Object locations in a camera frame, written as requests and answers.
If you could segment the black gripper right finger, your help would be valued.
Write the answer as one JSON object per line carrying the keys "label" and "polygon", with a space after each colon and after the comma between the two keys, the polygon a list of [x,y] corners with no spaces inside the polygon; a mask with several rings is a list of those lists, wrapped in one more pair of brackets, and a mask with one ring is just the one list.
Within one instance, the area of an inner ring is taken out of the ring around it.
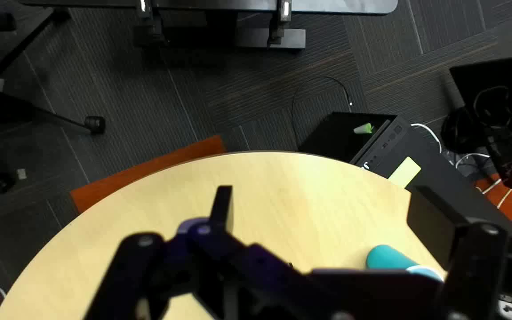
{"label": "black gripper right finger", "polygon": [[512,298],[512,234],[503,225],[467,216],[428,186],[411,192],[407,225],[446,272],[437,309],[494,309]]}

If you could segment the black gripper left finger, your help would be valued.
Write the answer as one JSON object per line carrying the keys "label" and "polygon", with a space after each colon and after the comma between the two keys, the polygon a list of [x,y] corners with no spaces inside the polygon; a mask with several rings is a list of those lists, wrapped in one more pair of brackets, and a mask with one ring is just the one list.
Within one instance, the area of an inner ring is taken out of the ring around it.
{"label": "black gripper left finger", "polygon": [[220,184],[215,192],[210,209],[210,224],[215,229],[227,231],[231,227],[233,186]]}

